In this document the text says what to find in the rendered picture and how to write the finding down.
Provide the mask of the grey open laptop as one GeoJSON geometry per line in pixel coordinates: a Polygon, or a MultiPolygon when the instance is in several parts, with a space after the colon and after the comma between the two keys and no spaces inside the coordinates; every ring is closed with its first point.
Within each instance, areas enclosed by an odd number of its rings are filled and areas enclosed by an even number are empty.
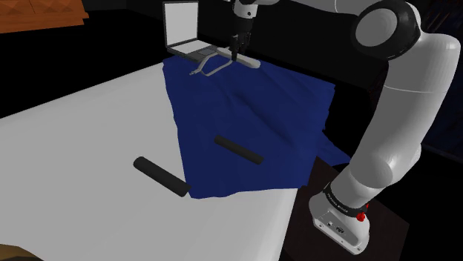
{"type": "Polygon", "coordinates": [[[216,53],[216,46],[198,39],[198,1],[164,1],[162,11],[169,53],[197,63],[216,53]]]}

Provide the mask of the slim black cylinder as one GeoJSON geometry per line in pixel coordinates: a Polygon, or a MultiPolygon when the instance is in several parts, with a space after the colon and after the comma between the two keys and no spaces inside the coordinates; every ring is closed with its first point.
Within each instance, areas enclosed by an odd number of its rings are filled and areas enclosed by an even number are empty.
{"type": "Polygon", "coordinates": [[[233,142],[233,141],[231,141],[229,139],[226,139],[223,136],[220,136],[220,135],[215,136],[214,142],[217,145],[231,151],[232,153],[235,153],[238,156],[241,156],[241,157],[249,160],[250,162],[255,163],[256,165],[260,165],[264,161],[264,158],[261,155],[255,153],[255,152],[253,152],[253,151],[251,151],[251,150],[249,150],[249,149],[247,149],[247,148],[245,148],[245,147],[243,147],[243,146],[241,146],[241,145],[239,145],[239,144],[237,144],[237,143],[235,143],[235,142],[233,142]]]}

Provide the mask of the large black cylinder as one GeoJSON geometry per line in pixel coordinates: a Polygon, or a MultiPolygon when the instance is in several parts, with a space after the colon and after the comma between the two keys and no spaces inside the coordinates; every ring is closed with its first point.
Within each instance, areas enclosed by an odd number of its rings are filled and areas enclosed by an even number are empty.
{"type": "Polygon", "coordinates": [[[133,162],[133,166],[177,196],[184,197],[191,189],[188,183],[146,159],[144,156],[137,157],[133,162]]]}

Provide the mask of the dark blue blanket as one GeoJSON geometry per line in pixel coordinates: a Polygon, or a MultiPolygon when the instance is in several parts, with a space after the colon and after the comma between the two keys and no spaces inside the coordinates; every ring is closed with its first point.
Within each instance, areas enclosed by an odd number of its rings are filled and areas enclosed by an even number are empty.
{"type": "Polygon", "coordinates": [[[195,199],[306,185],[316,158],[349,161],[324,134],[332,83],[263,62],[234,63],[212,76],[194,62],[163,62],[186,182],[195,199]],[[217,145],[229,139],[264,158],[260,165],[217,145]]]}

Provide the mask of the white bed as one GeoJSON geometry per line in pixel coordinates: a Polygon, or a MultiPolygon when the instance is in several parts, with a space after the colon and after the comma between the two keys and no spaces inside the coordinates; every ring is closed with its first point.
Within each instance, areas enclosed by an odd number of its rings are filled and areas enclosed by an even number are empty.
{"type": "Polygon", "coordinates": [[[177,196],[162,65],[0,119],[0,244],[43,261],[278,261],[295,190],[177,196]]]}

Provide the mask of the dark robot stand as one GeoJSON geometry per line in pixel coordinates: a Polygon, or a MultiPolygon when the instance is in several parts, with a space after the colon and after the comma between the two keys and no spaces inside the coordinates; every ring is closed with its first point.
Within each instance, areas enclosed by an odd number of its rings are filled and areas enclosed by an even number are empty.
{"type": "Polygon", "coordinates": [[[308,185],[297,192],[283,250],[292,261],[400,261],[409,224],[377,200],[367,212],[370,241],[359,255],[352,255],[313,225],[309,198],[337,175],[332,166],[315,159],[308,185]]]}

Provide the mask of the brown wooden cabinet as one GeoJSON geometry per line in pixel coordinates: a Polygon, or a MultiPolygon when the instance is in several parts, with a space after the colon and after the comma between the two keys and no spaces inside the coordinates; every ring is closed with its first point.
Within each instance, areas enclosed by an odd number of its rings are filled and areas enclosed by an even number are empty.
{"type": "Polygon", "coordinates": [[[82,0],[0,0],[0,33],[83,25],[82,0]]]}

